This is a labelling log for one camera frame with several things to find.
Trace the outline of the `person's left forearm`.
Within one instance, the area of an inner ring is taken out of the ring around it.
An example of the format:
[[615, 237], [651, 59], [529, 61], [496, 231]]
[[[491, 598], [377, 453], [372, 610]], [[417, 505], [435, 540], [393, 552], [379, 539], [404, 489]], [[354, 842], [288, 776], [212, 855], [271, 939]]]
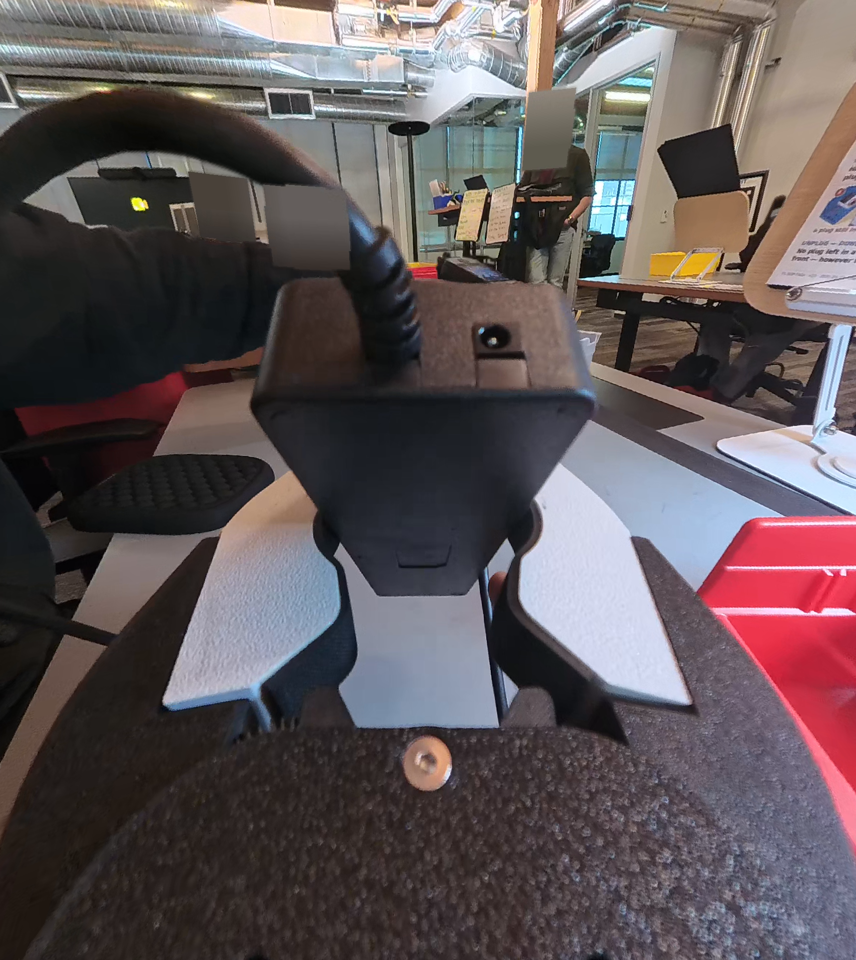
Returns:
[[0, 216], [0, 411], [109, 398], [262, 347], [295, 272], [269, 247]]

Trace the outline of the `small red plastic bin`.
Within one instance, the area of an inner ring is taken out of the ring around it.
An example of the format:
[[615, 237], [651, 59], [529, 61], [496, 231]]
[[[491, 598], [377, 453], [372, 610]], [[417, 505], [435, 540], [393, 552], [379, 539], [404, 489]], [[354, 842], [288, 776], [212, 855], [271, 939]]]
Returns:
[[749, 521], [698, 593], [777, 690], [856, 854], [856, 517]]

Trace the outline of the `black panel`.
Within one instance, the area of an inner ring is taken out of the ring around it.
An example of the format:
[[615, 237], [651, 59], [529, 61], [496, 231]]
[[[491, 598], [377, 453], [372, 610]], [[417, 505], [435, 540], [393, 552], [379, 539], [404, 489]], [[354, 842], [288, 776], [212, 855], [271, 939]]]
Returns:
[[679, 200], [741, 188], [730, 124], [667, 140], [657, 152]]

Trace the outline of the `black usb hub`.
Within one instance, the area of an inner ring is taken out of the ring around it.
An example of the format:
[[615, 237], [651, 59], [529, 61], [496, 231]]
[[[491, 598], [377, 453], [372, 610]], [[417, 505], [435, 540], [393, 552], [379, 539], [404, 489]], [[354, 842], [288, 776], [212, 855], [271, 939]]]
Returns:
[[336, 279], [286, 284], [252, 413], [376, 594], [466, 594], [594, 414], [566, 296], [415, 280], [419, 355], [369, 362]]

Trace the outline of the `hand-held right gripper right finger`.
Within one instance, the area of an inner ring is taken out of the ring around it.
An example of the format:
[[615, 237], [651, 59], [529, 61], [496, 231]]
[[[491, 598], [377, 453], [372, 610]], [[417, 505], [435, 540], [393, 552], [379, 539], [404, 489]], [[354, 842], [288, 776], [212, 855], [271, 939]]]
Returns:
[[629, 715], [694, 718], [694, 695], [631, 534], [563, 465], [509, 538], [489, 654], [517, 691], [500, 728], [569, 727], [627, 743]]

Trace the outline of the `red chair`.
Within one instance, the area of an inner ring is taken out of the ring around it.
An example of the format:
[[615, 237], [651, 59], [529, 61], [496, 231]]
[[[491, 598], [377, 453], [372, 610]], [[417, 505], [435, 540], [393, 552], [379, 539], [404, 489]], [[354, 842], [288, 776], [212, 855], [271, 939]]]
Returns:
[[[0, 414], [0, 449], [53, 429], [115, 419], [152, 421], [166, 426], [188, 388], [187, 376], [178, 372], [108, 398], [6, 411]], [[85, 491], [120, 469], [148, 458], [156, 450], [159, 439], [160, 433], [156, 433], [149, 438], [109, 443], [80, 452], [76, 464], [83, 482], [81, 490]], [[20, 459], [11, 464], [10, 470], [34, 510], [40, 509], [62, 490], [51, 461]]]

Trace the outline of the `black wrist rest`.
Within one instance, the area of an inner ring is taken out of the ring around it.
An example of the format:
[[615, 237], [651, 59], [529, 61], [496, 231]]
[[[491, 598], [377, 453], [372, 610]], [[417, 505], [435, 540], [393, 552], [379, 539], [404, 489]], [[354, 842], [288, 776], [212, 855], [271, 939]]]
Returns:
[[275, 480], [271, 466], [238, 454], [154, 456], [74, 498], [81, 532], [181, 536], [218, 531]]

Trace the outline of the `black floor lamp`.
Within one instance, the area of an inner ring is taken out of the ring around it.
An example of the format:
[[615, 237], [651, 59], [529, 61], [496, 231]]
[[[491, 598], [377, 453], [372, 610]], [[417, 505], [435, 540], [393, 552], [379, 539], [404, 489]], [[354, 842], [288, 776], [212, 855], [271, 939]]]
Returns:
[[420, 138], [431, 129], [430, 124], [421, 120], [403, 120], [395, 121], [388, 125], [388, 132], [396, 137], [403, 138], [407, 145], [408, 158], [408, 181], [409, 181], [409, 200], [410, 200], [410, 236], [411, 236], [411, 261], [419, 261], [419, 228], [418, 228], [418, 209], [416, 193], [416, 166], [414, 162], [414, 139]]

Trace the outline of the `silver air duct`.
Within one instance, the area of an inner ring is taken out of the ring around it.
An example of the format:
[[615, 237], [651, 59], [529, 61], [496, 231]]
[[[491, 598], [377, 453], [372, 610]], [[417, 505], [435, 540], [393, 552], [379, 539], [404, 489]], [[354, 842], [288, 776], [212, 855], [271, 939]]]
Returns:
[[310, 93], [314, 116], [434, 123], [473, 100], [574, 77], [655, 28], [728, 41], [775, 2], [2, 2], [0, 77], [24, 106], [111, 82]]

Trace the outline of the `long wooden table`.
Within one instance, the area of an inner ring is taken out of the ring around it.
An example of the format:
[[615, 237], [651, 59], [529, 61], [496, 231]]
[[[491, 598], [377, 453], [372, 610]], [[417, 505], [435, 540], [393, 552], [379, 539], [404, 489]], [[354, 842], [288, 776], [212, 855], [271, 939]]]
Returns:
[[642, 320], [716, 326], [747, 304], [741, 283], [605, 275], [579, 279], [577, 286], [596, 291], [599, 308], [624, 314], [614, 362], [624, 373], [630, 371]]

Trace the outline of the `yellow bin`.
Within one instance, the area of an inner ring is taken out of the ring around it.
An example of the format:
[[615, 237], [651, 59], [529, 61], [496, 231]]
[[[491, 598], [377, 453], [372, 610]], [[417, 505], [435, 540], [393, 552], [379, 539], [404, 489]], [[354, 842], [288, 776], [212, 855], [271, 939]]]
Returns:
[[668, 280], [703, 280], [722, 265], [723, 250], [697, 247], [650, 256], [650, 276]]

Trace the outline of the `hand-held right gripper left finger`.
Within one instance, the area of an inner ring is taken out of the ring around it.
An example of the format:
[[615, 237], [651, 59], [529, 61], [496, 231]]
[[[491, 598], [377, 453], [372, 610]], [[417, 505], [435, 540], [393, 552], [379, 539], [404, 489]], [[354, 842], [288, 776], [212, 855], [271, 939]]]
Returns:
[[337, 687], [351, 672], [350, 595], [316, 517], [287, 471], [222, 529], [162, 698], [167, 710], [241, 701], [298, 712], [303, 690]]

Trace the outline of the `paper flip chart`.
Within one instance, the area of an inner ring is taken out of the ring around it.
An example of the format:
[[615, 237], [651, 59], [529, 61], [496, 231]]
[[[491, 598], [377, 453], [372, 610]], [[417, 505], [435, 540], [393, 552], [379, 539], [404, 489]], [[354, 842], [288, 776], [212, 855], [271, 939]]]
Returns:
[[504, 244], [508, 241], [514, 213], [516, 184], [509, 183], [490, 192], [487, 208], [485, 244]]
[[482, 222], [488, 203], [486, 187], [466, 189], [458, 210], [455, 240], [461, 243], [476, 243], [482, 231]]

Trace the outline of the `black wall monitor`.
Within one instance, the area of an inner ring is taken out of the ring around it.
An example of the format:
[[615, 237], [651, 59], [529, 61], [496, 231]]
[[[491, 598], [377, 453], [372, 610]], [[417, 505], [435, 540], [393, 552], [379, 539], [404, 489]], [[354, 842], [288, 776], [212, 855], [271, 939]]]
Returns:
[[190, 180], [169, 167], [109, 167], [96, 176], [69, 176], [68, 183], [91, 227], [172, 231], [171, 206], [194, 201]]

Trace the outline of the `cardboard box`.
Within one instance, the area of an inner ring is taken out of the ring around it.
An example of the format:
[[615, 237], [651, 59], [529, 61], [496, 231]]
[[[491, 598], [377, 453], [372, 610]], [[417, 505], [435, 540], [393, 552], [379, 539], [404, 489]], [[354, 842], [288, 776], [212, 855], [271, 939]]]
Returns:
[[674, 204], [674, 250], [739, 253], [748, 242], [749, 199], [740, 189], [679, 198]]

